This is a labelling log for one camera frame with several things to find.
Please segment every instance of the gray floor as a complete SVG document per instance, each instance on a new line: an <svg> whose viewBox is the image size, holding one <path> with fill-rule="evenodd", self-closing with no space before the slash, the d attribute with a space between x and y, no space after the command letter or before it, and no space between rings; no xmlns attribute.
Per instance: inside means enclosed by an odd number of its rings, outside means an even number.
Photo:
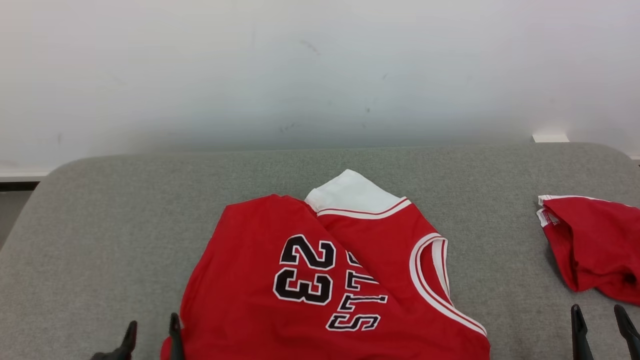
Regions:
<svg viewBox="0 0 640 360"><path fill-rule="evenodd" d="M0 249L31 192L0 192Z"/></svg>

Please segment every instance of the red fabric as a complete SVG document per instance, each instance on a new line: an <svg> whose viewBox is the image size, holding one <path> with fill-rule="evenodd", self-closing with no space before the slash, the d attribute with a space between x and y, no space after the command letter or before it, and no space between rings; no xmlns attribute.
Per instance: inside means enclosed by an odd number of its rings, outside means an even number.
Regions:
<svg viewBox="0 0 640 360"><path fill-rule="evenodd" d="M543 205L544 232L569 288L640 306L640 209L585 197Z"/></svg>
<svg viewBox="0 0 640 360"><path fill-rule="evenodd" d="M316 217L304 202L276 195L227 206L182 299L186 359L488 360L486 336L430 306L412 283L412 248L433 233L413 205L379 220ZM300 248L294 251L298 263L287 263L286 246L299 235L322 260L316 268ZM335 249L334 265L318 268L331 258L330 250L322 251L330 246L327 241ZM360 266L349 261L347 251ZM427 246L420 256L424 278L445 297L431 256L423 257L430 253ZM280 299L278 279L288 268L296 277L287 289L300 290L307 281L318 297L328 289L322 280L330 277L330 299L325 304ZM349 290L349 271L375 281L357 281L359 289ZM366 298L340 311L347 294ZM350 324L357 328L336 331ZM169 359L170 346L168 338L162 360Z"/></svg>

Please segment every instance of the jersey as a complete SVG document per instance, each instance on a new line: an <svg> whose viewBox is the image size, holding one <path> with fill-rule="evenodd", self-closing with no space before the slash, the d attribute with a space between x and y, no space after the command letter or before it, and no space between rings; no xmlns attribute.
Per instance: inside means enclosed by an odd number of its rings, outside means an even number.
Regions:
<svg viewBox="0 0 640 360"><path fill-rule="evenodd" d="M573 291L640 306L640 209L583 196L538 197L540 224Z"/></svg>
<svg viewBox="0 0 640 360"><path fill-rule="evenodd" d="M306 202L227 206L182 299L185 357L489 359L449 300L446 248L409 200L350 170Z"/></svg>

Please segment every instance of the black strip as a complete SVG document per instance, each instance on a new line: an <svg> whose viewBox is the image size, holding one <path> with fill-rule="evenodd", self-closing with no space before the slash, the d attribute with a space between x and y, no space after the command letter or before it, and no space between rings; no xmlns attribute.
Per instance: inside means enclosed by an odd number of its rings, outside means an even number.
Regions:
<svg viewBox="0 0 640 360"><path fill-rule="evenodd" d="M19 181L16 183L0 183L0 192L32 192L39 181Z"/></svg>

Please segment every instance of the white wall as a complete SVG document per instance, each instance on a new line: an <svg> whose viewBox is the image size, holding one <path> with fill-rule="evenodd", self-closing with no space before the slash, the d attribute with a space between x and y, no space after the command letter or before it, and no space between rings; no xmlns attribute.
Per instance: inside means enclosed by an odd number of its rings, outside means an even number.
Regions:
<svg viewBox="0 0 640 360"><path fill-rule="evenodd" d="M0 174L549 129L640 154L639 118L636 0L0 0Z"/></svg>

